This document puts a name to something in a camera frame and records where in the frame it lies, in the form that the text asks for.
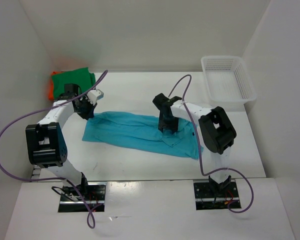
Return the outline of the green t-shirt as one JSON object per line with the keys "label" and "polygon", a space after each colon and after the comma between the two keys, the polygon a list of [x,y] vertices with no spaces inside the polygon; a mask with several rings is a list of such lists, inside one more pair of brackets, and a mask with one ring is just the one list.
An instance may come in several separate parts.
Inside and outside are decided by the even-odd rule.
{"label": "green t-shirt", "polygon": [[60,94],[64,93],[65,84],[76,84],[81,88],[82,92],[85,92],[95,84],[96,78],[93,73],[89,72],[88,67],[83,67],[53,75],[52,81],[53,96],[54,100],[56,100]]}

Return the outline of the light blue t-shirt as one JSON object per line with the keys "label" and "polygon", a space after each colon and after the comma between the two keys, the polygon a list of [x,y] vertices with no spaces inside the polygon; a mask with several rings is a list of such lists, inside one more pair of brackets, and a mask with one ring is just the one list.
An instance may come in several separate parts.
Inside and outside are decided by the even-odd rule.
{"label": "light blue t-shirt", "polygon": [[198,143],[192,123],[180,119],[178,131],[158,130],[159,118],[121,111],[96,113],[85,126],[84,142],[109,145],[175,156],[199,159]]}

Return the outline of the orange t-shirt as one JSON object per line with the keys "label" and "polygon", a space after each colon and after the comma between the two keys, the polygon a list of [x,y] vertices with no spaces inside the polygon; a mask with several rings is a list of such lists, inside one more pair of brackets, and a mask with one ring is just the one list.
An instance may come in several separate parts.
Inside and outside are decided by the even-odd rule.
{"label": "orange t-shirt", "polygon": [[62,74],[62,73],[63,73],[63,71],[53,71],[50,74],[50,78],[49,78],[49,82],[48,82],[48,91],[47,91],[47,96],[50,101],[54,100],[54,93],[53,93],[54,92],[54,83],[52,80],[52,76]]}

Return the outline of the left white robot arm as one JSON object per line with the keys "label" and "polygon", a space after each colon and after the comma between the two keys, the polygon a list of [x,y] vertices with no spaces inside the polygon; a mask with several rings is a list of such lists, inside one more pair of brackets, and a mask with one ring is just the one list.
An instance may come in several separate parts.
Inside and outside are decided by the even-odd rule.
{"label": "left white robot arm", "polygon": [[74,113],[84,120],[93,118],[97,101],[104,96],[102,91],[95,88],[81,94],[79,90],[77,84],[65,84],[64,93],[53,102],[46,116],[25,129],[30,163],[60,178],[62,190],[70,200],[86,199],[90,188],[84,173],[77,170],[68,159],[62,128]]}

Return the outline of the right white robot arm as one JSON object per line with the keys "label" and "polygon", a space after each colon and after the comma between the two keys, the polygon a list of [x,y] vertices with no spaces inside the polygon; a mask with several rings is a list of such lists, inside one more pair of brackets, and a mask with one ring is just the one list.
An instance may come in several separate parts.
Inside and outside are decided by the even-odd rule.
{"label": "right white robot arm", "polygon": [[158,130],[163,133],[179,132],[182,120],[194,121],[216,168],[216,171],[208,174],[209,191],[215,197],[225,193],[232,180],[229,157],[237,137],[225,110],[220,106],[205,108],[186,103],[179,96],[168,98],[163,93],[155,96],[152,102],[159,110]]}

